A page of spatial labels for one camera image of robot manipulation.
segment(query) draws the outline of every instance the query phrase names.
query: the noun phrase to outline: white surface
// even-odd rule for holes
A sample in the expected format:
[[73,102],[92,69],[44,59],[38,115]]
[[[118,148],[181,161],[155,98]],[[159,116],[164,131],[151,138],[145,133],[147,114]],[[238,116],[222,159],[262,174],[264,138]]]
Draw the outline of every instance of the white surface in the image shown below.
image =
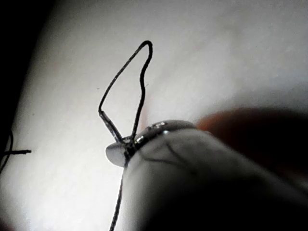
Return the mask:
[[[308,111],[308,2],[62,1],[38,41],[13,125],[15,149],[0,181],[17,231],[109,228],[122,169],[97,107],[110,80],[148,39],[144,127],[195,122],[238,106]],[[144,49],[104,105],[123,135],[140,95]]]

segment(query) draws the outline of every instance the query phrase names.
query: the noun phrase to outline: thin cable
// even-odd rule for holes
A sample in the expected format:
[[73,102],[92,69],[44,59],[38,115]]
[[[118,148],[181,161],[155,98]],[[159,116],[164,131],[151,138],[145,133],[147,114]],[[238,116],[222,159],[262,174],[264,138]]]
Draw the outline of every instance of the thin cable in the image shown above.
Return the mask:
[[111,222],[109,231],[115,230],[115,227],[116,227],[115,225],[116,225],[117,219],[119,217],[120,205],[121,205],[121,201],[122,201],[123,174],[122,174],[122,178],[121,178],[119,194],[118,194],[117,201],[116,201],[116,206],[115,206],[116,209],[115,209],[114,217],[112,218],[112,222]]
[[136,131],[137,131],[137,127],[138,127],[138,123],[139,123],[139,118],[140,118],[140,114],[141,114],[141,110],[144,104],[144,99],[145,99],[145,86],[144,86],[144,74],[145,71],[150,63],[150,60],[152,58],[152,54],[153,54],[153,45],[150,41],[144,41],[137,49],[136,51],[133,53],[133,55],[127,60],[127,62],[124,64],[124,66],[120,69],[120,71],[116,74],[116,76],[112,79],[111,83],[109,84],[107,90],[105,91],[103,98],[100,102],[99,108],[98,108],[98,112],[100,117],[102,118],[102,120],[104,121],[104,123],[106,124],[107,128],[109,129],[109,131],[111,132],[111,134],[113,135],[114,139],[116,142],[123,142],[123,138],[120,135],[120,133],[118,132],[118,130],[116,129],[115,125],[112,123],[112,121],[108,118],[108,116],[106,115],[106,113],[102,110],[102,105],[103,102],[105,101],[107,94],[109,93],[111,87],[113,86],[113,84],[115,83],[115,81],[117,80],[117,78],[120,76],[120,74],[125,70],[125,68],[128,66],[128,64],[133,60],[133,58],[135,58],[135,56],[139,53],[139,51],[145,47],[146,45],[149,46],[149,56],[145,62],[145,64],[143,65],[143,68],[141,70],[140,73],[140,86],[141,86],[141,99],[140,99],[140,103],[139,103],[139,107],[137,110],[137,114],[135,117],[135,123],[134,123],[134,127],[133,127],[133,131],[132,131],[132,136],[131,138],[133,139],[136,135]]
[[[133,58],[139,53],[139,51],[145,47],[146,45],[149,46],[149,55],[148,58],[146,60],[146,62],[144,63],[141,73],[140,73],[140,87],[141,87],[141,98],[140,98],[140,102],[139,102],[139,106],[136,112],[136,117],[135,117],[135,122],[134,122],[134,126],[132,129],[132,133],[130,136],[130,141],[129,143],[127,143],[125,145],[125,152],[124,152],[124,157],[125,157],[125,165],[124,165],[124,171],[127,167],[128,161],[130,160],[130,158],[132,157],[132,151],[134,150],[134,139],[136,136],[136,132],[137,132],[137,128],[138,128],[138,123],[139,123],[139,119],[140,119],[140,114],[141,114],[141,110],[144,104],[144,100],[145,100],[145,86],[144,86],[144,75],[145,75],[145,71],[148,68],[148,65],[151,61],[152,55],[153,55],[153,45],[150,41],[144,41],[135,51],[135,53],[128,59],[128,61],[124,64],[124,66],[121,68],[121,70],[116,74],[116,76],[113,78],[113,80],[111,81],[111,83],[109,84],[105,94],[103,95],[103,98],[100,102],[98,111],[99,111],[99,115],[102,118],[102,120],[104,121],[104,123],[106,124],[107,128],[109,129],[109,131],[111,132],[111,134],[113,135],[114,139],[116,142],[123,142],[123,138],[121,137],[120,133],[118,132],[118,130],[116,129],[115,125],[113,124],[113,122],[107,117],[106,113],[102,110],[102,105],[104,100],[106,99],[106,96],[109,92],[109,90],[111,89],[111,87],[113,86],[113,84],[115,83],[115,81],[117,80],[117,78],[120,76],[120,74],[124,71],[124,69],[128,66],[128,64],[133,60]],[[109,231],[114,231],[115,229],[115,225],[119,216],[119,212],[120,212],[120,206],[121,206],[121,201],[122,201],[122,188],[123,188],[123,175],[124,175],[124,171],[122,174],[122,179],[121,179],[121,185],[120,185],[120,189],[119,189],[119,194],[118,194],[118,198],[117,198],[117,202],[116,202],[116,206],[115,206],[115,213],[110,225],[110,229]]]
[[2,173],[2,171],[3,171],[3,169],[4,169],[4,167],[5,167],[6,164],[8,163],[8,160],[9,160],[10,155],[11,155],[10,152],[11,152],[12,149],[13,149],[14,138],[13,138],[13,133],[12,133],[12,131],[10,131],[10,140],[11,140],[11,143],[10,143],[9,153],[7,154],[7,156],[6,156],[5,160],[4,160],[4,163],[3,163],[3,165],[2,165],[1,168],[0,168],[0,175],[1,175],[1,173]]

